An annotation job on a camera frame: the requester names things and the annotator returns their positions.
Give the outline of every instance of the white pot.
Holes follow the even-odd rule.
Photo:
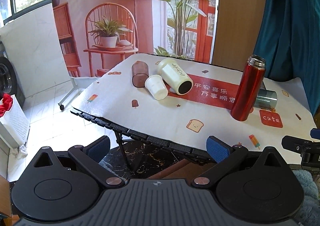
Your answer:
[[[118,37],[100,37],[100,43],[106,48],[115,48]]]

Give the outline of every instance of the screw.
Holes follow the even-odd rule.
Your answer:
[[[199,184],[199,185],[206,185],[206,184],[210,183],[209,178],[206,178],[206,177],[197,177],[193,181],[195,182],[195,184]]]
[[[122,179],[118,177],[110,177],[106,180],[108,185],[118,185],[122,183]]]

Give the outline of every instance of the white tablecloth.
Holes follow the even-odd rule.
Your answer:
[[[171,96],[157,101],[147,89],[132,85],[133,63],[138,60],[146,62],[149,75],[153,75],[156,74],[157,64],[162,59],[161,56],[148,54],[130,56],[85,89],[73,101],[72,106],[126,128],[202,150],[206,150],[208,136],[214,135],[231,146],[240,142],[249,150],[257,151],[258,148],[249,139],[249,135],[255,135],[260,143],[260,150],[265,146],[274,146],[287,163],[300,164],[299,154],[281,146],[285,135],[313,140],[310,130],[316,126],[299,78],[288,82],[264,79],[266,89],[276,91],[278,95],[276,113],[281,117],[283,127],[277,128],[262,123],[259,108],[254,108],[249,118],[240,122],[234,120],[230,116],[230,110],[226,108]],[[208,64],[179,59],[177,62],[188,74],[231,84],[238,85],[242,76],[240,71]],[[199,88],[194,85],[192,90],[206,91],[201,89],[201,86],[206,85],[198,85]],[[209,95],[202,93],[201,97],[214,97],[212,88],[208,87],[207,92]],[[139,106],[132,107],[132,100],[137,100]]]

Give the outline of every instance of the teal curtain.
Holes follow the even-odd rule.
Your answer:
[[[266,59],[266,77],[299,77],[311,113],[320,105],[320,0],[266,0],[254,54]]]

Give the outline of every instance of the bookshelf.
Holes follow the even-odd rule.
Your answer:
[[[71,76],[80,77],[79,67],[81,67],[81,63],[70,21],[68,3],[63,3],[54,7],[53,15],[67,70]]]

